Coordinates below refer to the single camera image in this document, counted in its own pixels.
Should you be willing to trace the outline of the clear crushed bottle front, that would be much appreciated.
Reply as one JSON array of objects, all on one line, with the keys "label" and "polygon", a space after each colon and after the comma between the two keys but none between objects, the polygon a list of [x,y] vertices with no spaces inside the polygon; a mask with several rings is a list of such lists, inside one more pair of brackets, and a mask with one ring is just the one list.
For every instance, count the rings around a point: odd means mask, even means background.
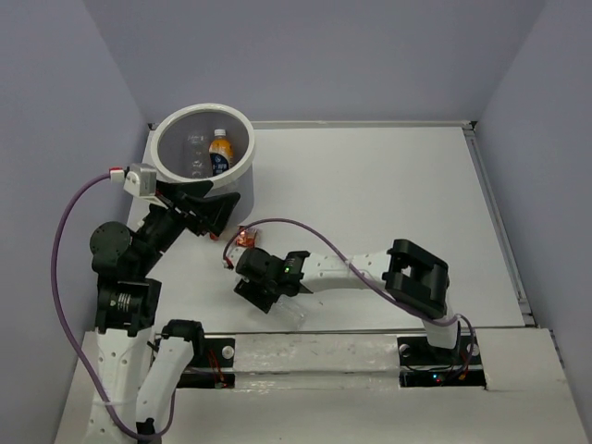
[{"label": "clear crushed bottle front", "polygon": [[291,331],[300,330],[306,322],[306,310],[290,297],[281,296],[269,312]]}]

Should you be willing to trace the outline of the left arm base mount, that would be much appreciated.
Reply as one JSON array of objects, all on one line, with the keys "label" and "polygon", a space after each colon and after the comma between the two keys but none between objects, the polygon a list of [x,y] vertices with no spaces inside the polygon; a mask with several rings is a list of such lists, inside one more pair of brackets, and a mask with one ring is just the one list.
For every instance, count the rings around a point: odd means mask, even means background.
[{"label": "left arm base mount", "polygon": [[203,352],[195,355],[181,374],[178,389],[233,389],[236,341],[231,337],[206,338]]}]

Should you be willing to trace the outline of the orange juice bottle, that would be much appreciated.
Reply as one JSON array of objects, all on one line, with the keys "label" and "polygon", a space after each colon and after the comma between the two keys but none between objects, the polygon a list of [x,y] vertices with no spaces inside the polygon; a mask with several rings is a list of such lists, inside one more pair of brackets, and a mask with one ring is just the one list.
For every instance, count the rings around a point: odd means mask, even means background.
[{"label": "orange juice bottle", "polygon": [[233,167],[234,150],[224,129],[214,130],[209,154],[214,176],[222,175]]}]

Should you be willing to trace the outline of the red label small bottle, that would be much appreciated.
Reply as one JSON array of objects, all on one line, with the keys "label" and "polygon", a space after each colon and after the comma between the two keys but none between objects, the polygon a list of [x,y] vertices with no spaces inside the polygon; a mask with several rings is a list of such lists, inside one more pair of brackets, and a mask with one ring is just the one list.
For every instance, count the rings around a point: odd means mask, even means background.
[{"label": "red label small bottle", "polygon": [[239,226],[234,243],[238,247],[254,248],[257,246],[258,239],[259,229],[257,227],[247,228],[246,226]]}]

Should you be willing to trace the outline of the clear bottle blue cap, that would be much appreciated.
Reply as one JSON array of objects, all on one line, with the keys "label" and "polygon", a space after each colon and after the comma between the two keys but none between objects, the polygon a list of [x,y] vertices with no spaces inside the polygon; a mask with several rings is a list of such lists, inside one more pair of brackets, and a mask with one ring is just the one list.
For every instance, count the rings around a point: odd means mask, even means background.
[{"label": "clear bottle blue cap", "polygon": [[188,175],[193,179],[207,179],[212,173],[209,145],[200,132],[193,132],[187,138]]}]

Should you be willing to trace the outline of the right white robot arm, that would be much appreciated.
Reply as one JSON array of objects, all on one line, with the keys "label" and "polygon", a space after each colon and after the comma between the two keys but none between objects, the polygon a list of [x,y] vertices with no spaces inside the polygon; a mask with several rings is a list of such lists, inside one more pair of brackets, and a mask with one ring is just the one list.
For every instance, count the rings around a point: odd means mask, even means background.
[{"label": "right white robot arm", "polygon": [[354,256],[293,251],[281,258],[258,247],[235,247],[229,261],[240,276],[235,292],[266,314],[282,297],[376,290],[422,320],[433,361],[446,363],[459,352],[459,320],[447,301],[449,265],[410,240]]}]

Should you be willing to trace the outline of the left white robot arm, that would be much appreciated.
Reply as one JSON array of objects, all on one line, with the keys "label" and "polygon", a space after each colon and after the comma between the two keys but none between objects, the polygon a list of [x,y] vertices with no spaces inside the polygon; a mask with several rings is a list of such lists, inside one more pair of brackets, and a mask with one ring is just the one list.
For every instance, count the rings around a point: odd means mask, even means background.
[{"label": "left white robot arm", "polygon": [[157,182],[137,230],[106,222],[91,236],[97,274],[95,332],[98,378],[87,443],[157,442],[172,419],[171,402],[182,371],[204,357],[204,329],[191,320],[170,321],[155,350],[149,346],[161,282],[148,275],[183,233],[220,234],[241,196],[210,195],[209,181]]}]

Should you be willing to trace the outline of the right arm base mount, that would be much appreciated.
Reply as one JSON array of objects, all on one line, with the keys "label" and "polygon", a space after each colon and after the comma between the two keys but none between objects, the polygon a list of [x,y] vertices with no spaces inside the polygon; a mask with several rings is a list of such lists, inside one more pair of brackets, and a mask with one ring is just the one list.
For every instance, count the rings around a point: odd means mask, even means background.
[{"label": "right arm base mount", "polygon": [[487,386],[478,343],[471,345],[469,335],[453,350],[432,347],[424,336],[398,337],[397,345],[402,388]]}]

